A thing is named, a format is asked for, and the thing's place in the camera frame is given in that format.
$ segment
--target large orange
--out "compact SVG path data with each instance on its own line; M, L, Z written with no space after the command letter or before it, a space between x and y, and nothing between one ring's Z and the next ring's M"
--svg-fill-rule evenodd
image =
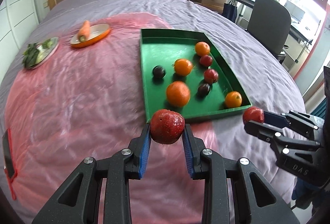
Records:
M190 90L181 81L172 82L166 89L167 101L175 107L183 107L190 100Z
M227 108L237 108L242 105L242 96L237 91L229 92L225 98L225 105Z
M174 62L174 71L181 76L187 76L194 66L185 58L179 58Z
M195 45L195 51L199 56L208 55L210 53L210 46L206 42L198 42Z

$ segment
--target green box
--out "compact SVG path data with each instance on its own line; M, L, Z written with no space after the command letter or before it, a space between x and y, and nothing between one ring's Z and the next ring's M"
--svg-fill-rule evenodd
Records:
M210 68L219 74L218 82L212 85L210 93L204 99L197 95L197 89L207 68L199 64L200 57L195 53L197 42L209 44L210 55L213 58ZM251 101L233 71L204 33L173 29L141 29L140 45L147 122L150 122L154 112L159 109L176 111L185 118L186 123L194 123L239 114L251 106ZM174 73L173 64L179 58L189 59L194 65L186 77ZM157 65L163 66L166 70L163 79L154 79L152 76L152 70ZM190 89L190 101L182 108L173 107L166 101L166 88L173 81L183 81ZM238 91L242 95L241 107L225 107L225 97L231 91Z

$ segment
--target chair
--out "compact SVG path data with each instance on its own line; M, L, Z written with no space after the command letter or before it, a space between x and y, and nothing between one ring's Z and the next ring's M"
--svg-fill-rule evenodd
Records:
M276 0L255 0L246 31L257 39L282 64L289 35L291 16Z

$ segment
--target triangular cutout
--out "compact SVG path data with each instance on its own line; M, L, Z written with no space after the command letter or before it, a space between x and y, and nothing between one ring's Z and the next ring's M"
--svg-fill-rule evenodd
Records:
M276 202L275 197L255 173L250 174L250 180L258 207L272 205Z
M304 153L295 153L298 157L303 158L304 160L310 162L311 164L313 163L313 156L310 154L304 154Z
M65 189L58 202L63 205L74 207L77 203L78 194L84 175L78 174L72 183Z

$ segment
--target bed sheet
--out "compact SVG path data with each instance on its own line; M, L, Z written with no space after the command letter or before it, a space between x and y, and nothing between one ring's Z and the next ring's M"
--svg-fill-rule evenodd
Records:
M172 28L201 31L215 46L236 74L253 105L264 110L281 113L294 109L304 112L304 102L293 79L276 59L253 37L222 16L185 0L64 0L49 12L29 42L41 41L50 34L65 32L85 19L96 21L121 13L148 12L166 21ZM11 64L0 86L0 131L5 131L4 110L9 90L21 69L23 46ZM212 122L217 135L219 153L237 160L249 158L270 181L286 202L290 201L294 176L278 169L275 154L269 144L245 133L242 116ZM286 131L291 138L301 138ZM26 223L34 213L18 201L12 201L4 172L0 171L0 186L16 212Z

